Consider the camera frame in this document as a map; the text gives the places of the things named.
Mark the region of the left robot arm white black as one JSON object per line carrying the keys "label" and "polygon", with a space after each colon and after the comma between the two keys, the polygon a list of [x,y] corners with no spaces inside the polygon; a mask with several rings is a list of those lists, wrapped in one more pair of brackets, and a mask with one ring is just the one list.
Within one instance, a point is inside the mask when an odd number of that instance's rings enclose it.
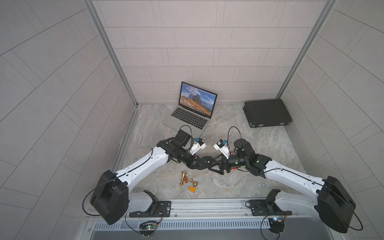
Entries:
{"label": "left robot arm white black", "polygon": [[211,156],[200,158],[197,151],[205,148],[205,142],[197,139],[191,148],[185,149],[191,135],[179,130],[173,138],[158,142],[150,153],[134,164],[115,173],[104,172],[92,191],[91,205],[109,225],[116,223],[125,214],[135,217],[154,217],[158,210],[158,198],[150,191],[132,193],[132,189],[146,176],[169,161],[183,163],[192,170],[204,170],[213,165]]}

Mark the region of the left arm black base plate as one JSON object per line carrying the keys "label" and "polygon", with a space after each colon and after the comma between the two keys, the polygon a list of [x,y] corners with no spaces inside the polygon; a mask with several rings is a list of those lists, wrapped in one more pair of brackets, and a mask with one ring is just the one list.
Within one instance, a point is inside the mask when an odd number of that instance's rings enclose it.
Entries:
{"label": "left arm black base plate", "polygon": [[160,201],[153,193],[144,190],[129,196],[127,214],[130,218],[159,218],[170,216],[171,201]]}

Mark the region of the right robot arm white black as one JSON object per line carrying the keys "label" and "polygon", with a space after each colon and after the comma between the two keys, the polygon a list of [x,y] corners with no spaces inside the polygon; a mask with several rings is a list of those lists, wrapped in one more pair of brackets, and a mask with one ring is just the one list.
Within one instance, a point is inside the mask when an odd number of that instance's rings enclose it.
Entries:
{"label": "right robot arm white black", "polygon": [[214,147],[220,154],[208,160],[210,171],[223,175],[232,168],[245,167],[255,177],[274,180],[300,192],[290,196],[280,190],[271,191],[269,197],[281,211],[317,217],[329,228],[343,234],[351,228],[356,203],[338,179],[331,176],[322,179],[288,168],[270,157],[255,153],[244,139],[235,141],[233,154],[223,140]]}

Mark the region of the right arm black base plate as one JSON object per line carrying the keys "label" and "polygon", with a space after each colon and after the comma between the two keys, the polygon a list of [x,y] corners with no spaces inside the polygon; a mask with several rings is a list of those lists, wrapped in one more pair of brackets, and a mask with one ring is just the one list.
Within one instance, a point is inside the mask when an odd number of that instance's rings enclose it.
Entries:
{"label": "right arm black base plate", "polygon": [[291,216],[292,211],[283,211],[275,203],[281,190],[272,189],[265,199],[246,201],[245,206],[251,209],[253,216]]}

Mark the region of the silver laptop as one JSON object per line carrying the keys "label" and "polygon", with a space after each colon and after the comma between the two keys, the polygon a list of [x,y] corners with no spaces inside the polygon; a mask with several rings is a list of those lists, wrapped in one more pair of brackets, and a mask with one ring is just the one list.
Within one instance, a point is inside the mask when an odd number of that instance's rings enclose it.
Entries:
{"label": "silver laptop", "polygon": [[217,97],[216,93],[182,82],[178,106],[163,124],[198,138],[212,118]]}

